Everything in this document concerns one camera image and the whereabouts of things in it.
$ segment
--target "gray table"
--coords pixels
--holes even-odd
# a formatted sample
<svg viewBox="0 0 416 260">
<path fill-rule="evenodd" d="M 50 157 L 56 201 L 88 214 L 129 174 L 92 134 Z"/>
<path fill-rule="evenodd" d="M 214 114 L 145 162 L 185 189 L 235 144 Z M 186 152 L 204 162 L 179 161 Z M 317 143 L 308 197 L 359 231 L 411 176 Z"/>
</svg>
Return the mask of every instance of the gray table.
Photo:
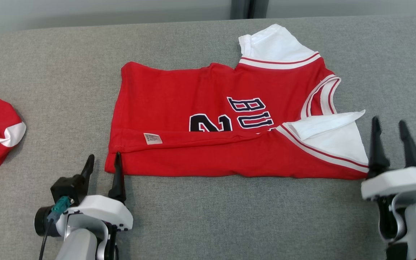
<svg viewBox="0 0 416 260">
<path fill-rule="evenodd" d="M 110 123 L 120 68 L 158 69 L 219 62 L 235 66 L 237 37 L 272 23 L 320 51 L 342 84 L 339 112 L 366 109 L 357 121 L 368 150 L 370 120 L 380 115 L 386 153 L 403 166 L 397 123 L 416 139 L 416 17 L 338 17 L 114 25 L 21 31 L 0 37 L 0 98 L 28 126 L 0 167 L 0 259 L 35 259 L 36 210 L 52 204 L 49 187 L 97 161 L 90 194 L 105 195 Z M 121 259 L 381 260 L 375 204 L 360 181 L 291 178 L 126 177 L 134 228 L 120 233 Z M 48 239 L 45 259 L 62 243 Z"/>
</svg>

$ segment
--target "wall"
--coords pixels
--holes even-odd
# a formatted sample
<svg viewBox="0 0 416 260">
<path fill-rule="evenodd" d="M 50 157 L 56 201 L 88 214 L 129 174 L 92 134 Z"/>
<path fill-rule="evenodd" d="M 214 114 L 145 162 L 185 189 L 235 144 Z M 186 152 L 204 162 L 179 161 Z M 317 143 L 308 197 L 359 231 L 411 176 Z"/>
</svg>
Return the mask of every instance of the wall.
<svg viewBox="0 0 416 260">
<path fill-rule="evenodd" d="M 0 0 L 0 33 L 59 26 L 226 20 L 231 0 Z"/>
<path fill-rule="evenodd" d="M 269 0 L 267 18 L 416 14 L 416 0 Z"/>
</svg>

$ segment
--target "chicago bulls jersey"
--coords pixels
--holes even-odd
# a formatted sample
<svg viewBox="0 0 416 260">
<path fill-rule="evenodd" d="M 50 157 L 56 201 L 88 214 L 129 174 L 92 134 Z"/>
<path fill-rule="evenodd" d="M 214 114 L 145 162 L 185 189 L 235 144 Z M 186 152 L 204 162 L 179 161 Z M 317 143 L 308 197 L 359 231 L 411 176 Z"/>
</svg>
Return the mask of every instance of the chicago bulls jersey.
<svg viewBox="0 0 416 260">
<path fill-rule="evenodd" d="M 125 174 L 360 179 L 355 120 L 337 114 L 340 78 L 279 25 L 239 38 L 235 69 L 122 68 L 105 170 Z"/>
</svg>

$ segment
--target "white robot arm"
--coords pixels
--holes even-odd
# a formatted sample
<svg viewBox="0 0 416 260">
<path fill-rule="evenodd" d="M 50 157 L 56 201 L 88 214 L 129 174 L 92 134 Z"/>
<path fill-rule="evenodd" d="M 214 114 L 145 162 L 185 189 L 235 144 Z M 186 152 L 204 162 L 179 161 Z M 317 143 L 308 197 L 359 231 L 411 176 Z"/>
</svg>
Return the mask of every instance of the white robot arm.
<svg viewBox="0 0 416 260">
<path fill-rule="evenodd" d="M 378 204 L 378 230 L 387 245 L 387 260 L 416 260 L 416 145 L 404 121 L 399 122 L 399 129 L 406 167 L 389 170 L 380 122 L 373 118 L 369 172 L 361 193 L 363 199 Z"/>
<path fill-rule="evenodd" d="M 34 224 L 38 235 L 44 235 L 45 239 L 48 235 L 64 238 L 56 260 L 118 260 L 117 232 L 133 227 L 133 216 L 124 204 L 126 192 L 120 153 L 115 158 L 116 172 L 108 197 L 86 196 L 93 166 L 94 155 L 90 155 L 81 175 L 62 177 L 51 187 L 56 205 L 65 196 L 72 205 L 60 212 L 55 226 L 51 227 L 48 220 L 55 211 L 52 206 L 42 207 L 36 213 Z"/>
</svg>

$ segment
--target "care tag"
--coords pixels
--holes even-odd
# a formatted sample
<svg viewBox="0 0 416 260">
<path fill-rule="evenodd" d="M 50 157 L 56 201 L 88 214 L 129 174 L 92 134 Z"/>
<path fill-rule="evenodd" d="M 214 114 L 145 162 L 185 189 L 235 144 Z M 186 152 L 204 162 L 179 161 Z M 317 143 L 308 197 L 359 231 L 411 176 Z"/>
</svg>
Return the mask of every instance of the care tag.
<svg viewBox="0 0 416 260">
<path fill-rule="evenodd" d="M 144 133 L 144 137 L 146 138 L 147 144 L 160 144 L 163 143 L 160 135 L 148 134 Z"/>
</svg>

